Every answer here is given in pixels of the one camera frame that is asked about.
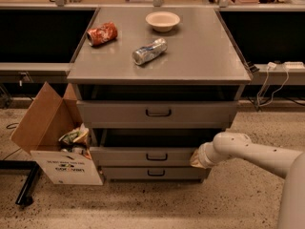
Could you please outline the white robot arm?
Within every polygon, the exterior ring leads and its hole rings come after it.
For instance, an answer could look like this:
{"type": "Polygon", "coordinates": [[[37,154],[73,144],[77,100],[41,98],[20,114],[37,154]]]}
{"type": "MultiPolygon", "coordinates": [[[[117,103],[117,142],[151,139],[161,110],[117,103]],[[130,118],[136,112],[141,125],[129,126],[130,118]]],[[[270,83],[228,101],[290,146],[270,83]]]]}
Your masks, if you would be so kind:
{"type": "Polygon", "coordinates": [[[190,164],[209,169],[222,161],[244,159],[285,179],[276,229],[305,228],[305,153],[255,144],[241,133],[222,132],[193,152],[190,164]]]}

